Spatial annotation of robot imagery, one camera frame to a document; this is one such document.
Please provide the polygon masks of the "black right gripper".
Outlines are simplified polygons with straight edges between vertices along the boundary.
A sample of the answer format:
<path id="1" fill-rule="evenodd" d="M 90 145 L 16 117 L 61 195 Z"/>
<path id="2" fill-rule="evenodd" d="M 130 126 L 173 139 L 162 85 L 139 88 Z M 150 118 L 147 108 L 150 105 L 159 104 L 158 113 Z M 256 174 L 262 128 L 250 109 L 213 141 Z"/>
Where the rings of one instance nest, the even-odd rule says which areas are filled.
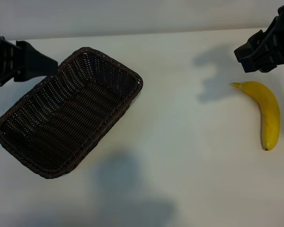
<path id="1" fill-rule="evenodd" d="M 267 73 L 278 65 L 284 65 L 284 5 L 279 7 L 277 12 L 278 15 L 273 19 L 265 32 L 259 30 L 245 44 L 234 51 L 236 59 L 238 62 L 241 62 L 245 73 L 257 70 Z M 252 54 L 262 39 L 265 49 L 265 63 L 263 66 L 260 64 L 261 55 L 258 53 Z"/>

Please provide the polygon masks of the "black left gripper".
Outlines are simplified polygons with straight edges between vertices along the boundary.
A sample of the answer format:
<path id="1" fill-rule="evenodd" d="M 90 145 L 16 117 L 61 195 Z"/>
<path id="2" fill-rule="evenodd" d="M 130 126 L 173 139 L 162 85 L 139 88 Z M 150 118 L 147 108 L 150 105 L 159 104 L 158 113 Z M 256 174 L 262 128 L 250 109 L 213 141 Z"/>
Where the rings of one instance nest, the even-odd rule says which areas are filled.
<path id="1" fill-rule="evenodd" d="M 55 75 L 58 62 L 37 51 L 26 41 L 16 45 L 0 36 L 0 87 L 14 78 L 26 82 L 33 78 Z"/>

